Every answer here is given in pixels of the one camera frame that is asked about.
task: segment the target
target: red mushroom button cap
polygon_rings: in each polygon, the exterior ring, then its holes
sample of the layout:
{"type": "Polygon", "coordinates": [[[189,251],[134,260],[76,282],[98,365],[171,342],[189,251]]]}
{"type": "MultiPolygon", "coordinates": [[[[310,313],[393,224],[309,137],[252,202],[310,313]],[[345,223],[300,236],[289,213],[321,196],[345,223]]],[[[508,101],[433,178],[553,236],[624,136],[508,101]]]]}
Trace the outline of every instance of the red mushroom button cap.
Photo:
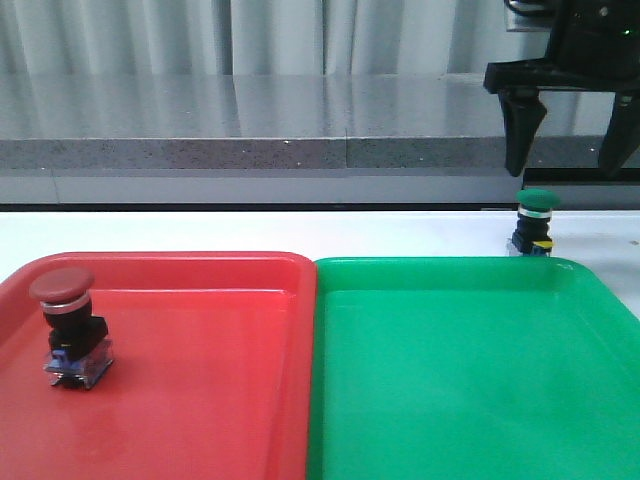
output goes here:
{"type": "Polygon", "coordinates": [[[68,303],[81,297],[93,284],[86,268],[66,267],[40,275],[29,287],[29,295],[46,303],[68,303]]]}

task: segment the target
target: white curtain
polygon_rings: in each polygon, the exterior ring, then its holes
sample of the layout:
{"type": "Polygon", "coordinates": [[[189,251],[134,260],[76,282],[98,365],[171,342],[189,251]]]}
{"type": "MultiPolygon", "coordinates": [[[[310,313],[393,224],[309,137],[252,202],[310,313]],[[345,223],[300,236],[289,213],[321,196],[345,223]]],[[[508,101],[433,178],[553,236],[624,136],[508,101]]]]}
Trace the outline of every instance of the white curtain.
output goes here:
{"type": "Polygon", "coordinates": [[[502,0],[0,0],[0,73],[480,73],[545,44],[502,0]]]}

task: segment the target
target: green mushroom button cap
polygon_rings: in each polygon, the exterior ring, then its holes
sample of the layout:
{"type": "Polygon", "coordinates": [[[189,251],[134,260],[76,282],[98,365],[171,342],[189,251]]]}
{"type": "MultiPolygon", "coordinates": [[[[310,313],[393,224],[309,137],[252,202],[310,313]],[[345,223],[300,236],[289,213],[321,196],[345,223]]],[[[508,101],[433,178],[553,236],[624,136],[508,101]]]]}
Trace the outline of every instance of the green mushroom button cap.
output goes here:
{"type": "Polygon", "coordinates": [[[557,194],[541,188],[520,190],[516,198],[523,207],[538,212],[548,212],[560,204],[560,197],[557,194]]]}

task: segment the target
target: green tray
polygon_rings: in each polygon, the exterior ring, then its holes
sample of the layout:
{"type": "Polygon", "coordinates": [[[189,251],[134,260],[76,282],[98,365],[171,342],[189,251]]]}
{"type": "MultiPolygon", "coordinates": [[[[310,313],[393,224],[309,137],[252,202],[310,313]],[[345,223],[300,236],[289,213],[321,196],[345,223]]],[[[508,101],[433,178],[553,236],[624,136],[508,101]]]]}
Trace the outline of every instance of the green tray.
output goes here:
{"type": "Polygon", "coordinates": [[[640,323],[586,268],[318,266],[309,479],[640,478],[640,323]]]}

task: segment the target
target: white table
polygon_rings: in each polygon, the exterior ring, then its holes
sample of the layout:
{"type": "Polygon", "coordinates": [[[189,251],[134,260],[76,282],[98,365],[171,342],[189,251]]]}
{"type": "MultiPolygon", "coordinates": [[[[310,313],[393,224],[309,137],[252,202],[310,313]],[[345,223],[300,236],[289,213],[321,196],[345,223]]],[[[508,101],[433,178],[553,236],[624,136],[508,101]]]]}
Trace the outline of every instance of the white table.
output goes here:
{"type": "MultiPolygon", "coordinates": [[[[277,250],[503,256],[515,212],[0,213],[0,280],[68,251],[277,250]]],[[[555,212],[554,256],[591,268],[640,317],[640,212],[555,212]]]]}

